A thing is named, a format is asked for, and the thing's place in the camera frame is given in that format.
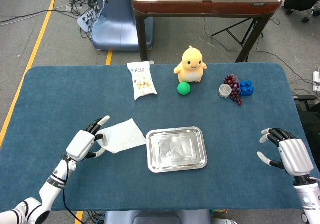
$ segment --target metal tray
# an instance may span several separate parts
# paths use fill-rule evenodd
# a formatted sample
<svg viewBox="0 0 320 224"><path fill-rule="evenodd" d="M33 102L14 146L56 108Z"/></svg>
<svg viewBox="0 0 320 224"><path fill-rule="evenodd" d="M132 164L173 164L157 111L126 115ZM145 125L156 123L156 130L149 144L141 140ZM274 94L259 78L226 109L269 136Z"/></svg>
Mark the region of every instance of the metal tray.
<svg viewBox="0 0 320 224"><path fill-rule="evenodd" d="M200 169L208 162L204 136L195 126L149 131L146 151L153 173Z"/></svg>

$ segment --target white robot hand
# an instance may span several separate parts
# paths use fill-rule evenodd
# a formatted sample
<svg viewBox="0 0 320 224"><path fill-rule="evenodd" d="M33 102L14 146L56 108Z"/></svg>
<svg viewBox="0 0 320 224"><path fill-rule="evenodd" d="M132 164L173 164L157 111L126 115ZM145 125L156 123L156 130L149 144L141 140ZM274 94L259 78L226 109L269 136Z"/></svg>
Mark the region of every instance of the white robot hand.
<svg viewBox="0 0 320 224"><path fill-rule="evenodd" d="M314 165L304 142L280 128L268 128L261 134L263 136L260 143L269 140L275 144L282 161L270 160L261 152L257 152L258 157L268 166L285 169L290 176L294 177L293 186L305 213L301 216L302 221L306 224L319 224L320 189L317 181L309 176Z"/></svg>
<svg viewBox="0 0 320 224"><path fill-rule="evenodd" d="M77 162L85 158L98 158L105 149L97 152L89 152L96 140L102 139L102 146L107 145L107 138L103 134L97 134L110 116L96 120L85 130L80 130L66 149L67 155L60 161L39 194L42 203L34 198L28 198L19 203L12 210L0 213L0 224L42 224L48 218L52 205L57 196L67 186L68 178L77 169Z"/></svg>

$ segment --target blue table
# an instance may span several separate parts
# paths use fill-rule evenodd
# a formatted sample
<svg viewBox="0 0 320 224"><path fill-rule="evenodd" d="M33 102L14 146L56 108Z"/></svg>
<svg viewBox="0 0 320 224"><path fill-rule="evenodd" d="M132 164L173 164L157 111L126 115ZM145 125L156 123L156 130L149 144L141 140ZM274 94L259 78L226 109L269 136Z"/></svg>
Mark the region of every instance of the blue table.
<svg viewBox="0 0 320 224"><path fill-rule="evenodd" d="M144 135L155 129L199 127L207 166L155 174L148 169L145 145L108 152L78 163L66 188L72 210L300 208L293 179L256 154L280 159L271 142L259 144L261 130L269 127L291 131L307 144L282 67L209 64L202 82L192 83L191 93L181 96L175 66L151 66L158 95L137 101L125 65L31 69L0 150L0 212L28 197L40 200L40 188L74 135L105 115L111 116L107 126L133 118ZM241 107L218 96L228 74L252 80L255 87ZM61 195L53 210L64 210Z"/></svg>

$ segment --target blue building block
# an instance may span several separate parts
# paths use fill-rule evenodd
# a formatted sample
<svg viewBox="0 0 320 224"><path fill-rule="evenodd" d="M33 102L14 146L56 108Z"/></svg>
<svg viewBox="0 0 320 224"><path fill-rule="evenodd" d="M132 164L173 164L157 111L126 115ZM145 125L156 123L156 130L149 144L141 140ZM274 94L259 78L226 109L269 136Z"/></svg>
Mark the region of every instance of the blue building block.
<svg viewBox="0 0 320 224"><path fill-rule="evenodd" d="M252 86L252 81L240 81L239 83L241 89L241 97L248 97L254 93L254 87Z"/></svg>

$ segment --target yellow duck toy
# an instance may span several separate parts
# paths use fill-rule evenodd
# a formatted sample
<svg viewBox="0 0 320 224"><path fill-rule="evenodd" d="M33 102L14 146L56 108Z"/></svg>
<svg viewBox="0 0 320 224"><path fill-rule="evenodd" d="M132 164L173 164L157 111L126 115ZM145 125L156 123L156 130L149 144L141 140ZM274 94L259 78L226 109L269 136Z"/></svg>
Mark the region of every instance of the yellow duck toy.
<svg viewBox="0 0 320 224"><path fill-rule="evenodd" d="M207 65L203 62L201 52L192 46L187 49L180 64L173 70L174 74L178 74L179 82L201 82L204 75L204 69Z"/></svg>

